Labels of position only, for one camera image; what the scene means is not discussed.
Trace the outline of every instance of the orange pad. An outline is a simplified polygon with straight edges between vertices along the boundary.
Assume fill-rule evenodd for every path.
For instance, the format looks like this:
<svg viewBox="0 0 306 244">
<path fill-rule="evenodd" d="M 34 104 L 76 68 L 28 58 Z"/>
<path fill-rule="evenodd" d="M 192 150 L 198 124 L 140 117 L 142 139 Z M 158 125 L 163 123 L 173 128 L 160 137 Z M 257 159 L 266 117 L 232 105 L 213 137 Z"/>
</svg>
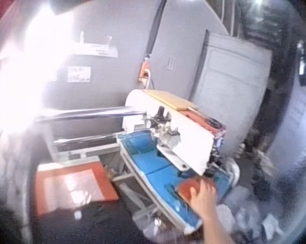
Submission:
<svg viewBox="0 0 306 244">
<path fill-rule="evenodd" d="M 200 190 L 200 181 L 204 180 L 207 184 L 209 184 L 211 187 L 214 187 L 217 189 L 214 181 L 211 178 L 203 177 L 203 176 L 196 176 L 194 178 L 189 178 L 184 181 L 182 181 L 177 186 L 177 192 L 178 195 L 188 204 L 190 205 L 190 200 L 192 198 L 190 193 L 190 188 L 194 188 L 197 193 L 199 193 Z"/>
<path fill-rule="evenodd" d="M 118 200 L 100 162 L 38 171 L 35 197 L 38 216 L 58 208 L 74 209 L 90 202 Z"/>
</svg>

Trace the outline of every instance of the hand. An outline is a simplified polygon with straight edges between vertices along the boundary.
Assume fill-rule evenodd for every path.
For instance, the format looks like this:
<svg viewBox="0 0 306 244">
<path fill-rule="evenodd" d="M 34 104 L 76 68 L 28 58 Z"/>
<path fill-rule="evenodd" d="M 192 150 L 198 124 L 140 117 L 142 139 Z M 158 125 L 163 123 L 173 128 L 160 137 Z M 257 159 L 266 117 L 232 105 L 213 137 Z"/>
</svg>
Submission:
<svg viewBox="0 0 306 244">
<path fill-rule="evenodd" d="M 217 219 L 217 192 L 214 187 L 201 180 L 199 193 L 197 194 L 195 188 L 190 188 L 190 193 L 190 205 L 204 223 Z"/>
</svg>

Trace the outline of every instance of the pad printing machine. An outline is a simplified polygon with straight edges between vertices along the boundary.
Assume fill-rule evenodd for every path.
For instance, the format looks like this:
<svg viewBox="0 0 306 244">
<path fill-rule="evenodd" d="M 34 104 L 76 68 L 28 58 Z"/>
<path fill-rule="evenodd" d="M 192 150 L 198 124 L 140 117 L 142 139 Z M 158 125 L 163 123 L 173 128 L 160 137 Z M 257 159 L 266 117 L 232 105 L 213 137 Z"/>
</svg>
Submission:
<svg viewBox="0 0 306 244">
<path fill-rule="evenodd" d="M 226 127 L 165 91 L 133 90 L 126 106 L 146 114 L 124 117 L 126 134 L 117 137 L 121 156 L 170 222 L 185 235 L 193 233 L 202 222 L 176 187 L 189 177 L 206 175 L 217 185 L 218 200 L 223 198 L 233 182 L 233 174 L 219 162 Z"/>
</svg>

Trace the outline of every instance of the paper sign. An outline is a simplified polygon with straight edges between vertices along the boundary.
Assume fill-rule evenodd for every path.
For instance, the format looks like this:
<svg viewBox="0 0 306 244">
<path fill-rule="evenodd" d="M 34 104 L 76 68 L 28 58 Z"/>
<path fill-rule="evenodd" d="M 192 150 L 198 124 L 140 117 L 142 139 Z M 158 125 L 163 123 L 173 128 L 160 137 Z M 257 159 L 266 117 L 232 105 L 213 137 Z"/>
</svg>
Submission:
<svg viewBox="0 0 306 244">
<path fill-rule="evenodd" d="M 68 82 L 90 82 L 91 67 L 68 67 Z"/>
<path fill-rule="evenodd" d="M 118 57 L 118 50 L 116 46 L 112 45 L 74 43 L 73 54 Z"/>
</svg>

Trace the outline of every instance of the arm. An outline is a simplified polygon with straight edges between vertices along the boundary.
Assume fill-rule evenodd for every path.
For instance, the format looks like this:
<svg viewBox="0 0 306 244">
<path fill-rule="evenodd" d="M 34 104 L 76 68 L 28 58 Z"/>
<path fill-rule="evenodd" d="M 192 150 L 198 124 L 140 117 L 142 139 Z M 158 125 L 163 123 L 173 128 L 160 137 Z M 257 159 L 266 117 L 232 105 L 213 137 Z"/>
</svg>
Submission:
<svg viewBox="0 0 306 244">
<path fill-rule="evenodd" d="M 234 244 L 219 221 L 216 211 L 217 193 L 214 187 L 201 180 L 199 193 L 191 192 L 191 207 L 203 222 L 205 244 Z"/>
</svg>

